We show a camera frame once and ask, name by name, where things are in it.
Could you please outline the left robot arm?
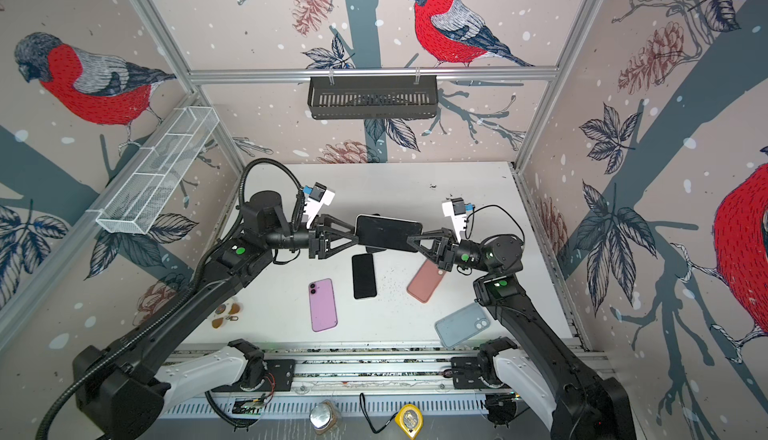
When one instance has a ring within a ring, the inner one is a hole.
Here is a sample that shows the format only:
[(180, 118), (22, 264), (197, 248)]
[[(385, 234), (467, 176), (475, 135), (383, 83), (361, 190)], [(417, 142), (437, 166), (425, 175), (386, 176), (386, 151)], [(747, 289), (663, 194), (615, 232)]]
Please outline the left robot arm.
[(319, 212), (332, 202), (334, 192), (320, 183), (302, 185), (277, 160), (266, 162), (294, 183), (292, 214), (285, 214), (276, 191), (262, 190), (247, 197), (248, 174), (262, 162), (257, 158), (243, 170), (236, 220), (202, 255), (187, 289), (106, 348), (89, 346), (81, 351), (72, 363), (73, 383), (42, 417), (37, 438), (48, 437), (69, 399), (75, 400), (105, 438), (138, 438), (170, 407), (174, 387), (159, 376), (168, 356), (218, 306), (275, 263), (278, 251), (306, 250), (312, 258), (325, 259), (356, 244), (352, 225)]

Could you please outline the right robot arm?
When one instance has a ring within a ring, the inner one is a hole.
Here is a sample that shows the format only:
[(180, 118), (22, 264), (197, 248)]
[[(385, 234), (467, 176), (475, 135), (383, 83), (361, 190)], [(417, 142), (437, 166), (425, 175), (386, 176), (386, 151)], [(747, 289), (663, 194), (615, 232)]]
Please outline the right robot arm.
[(476, 301), (509, 336), (488, 341), (478, 354), (481, 378), (518, 393), (553, 439), (633, 439), (636, 427), (625, 388), (602, 378), (546, 323), (517, 279), (524, 242), (500, 234), (482, 242), (458, 240), (443, 228), (408, 237), (408, 244), (449, 271), (481, 272)]

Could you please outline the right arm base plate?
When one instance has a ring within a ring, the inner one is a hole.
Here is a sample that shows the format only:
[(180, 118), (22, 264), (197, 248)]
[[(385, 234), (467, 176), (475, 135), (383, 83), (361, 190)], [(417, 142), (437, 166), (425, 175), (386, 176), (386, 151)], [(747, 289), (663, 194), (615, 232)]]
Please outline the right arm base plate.
[(449, 378), (456, 390), (499, 389), (499, 385), (488, 383), (482, 376), (476, 357), (455, 356), (450, 358)]

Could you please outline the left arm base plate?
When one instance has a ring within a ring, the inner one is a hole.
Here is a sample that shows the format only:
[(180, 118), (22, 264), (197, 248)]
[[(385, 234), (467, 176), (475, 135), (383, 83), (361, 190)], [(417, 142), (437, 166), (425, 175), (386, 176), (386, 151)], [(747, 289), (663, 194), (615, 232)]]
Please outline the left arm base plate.
[(266, 359), (251, 362), (236, 386), (242, 392), (287, 392), (291, 390), (296, 361)]

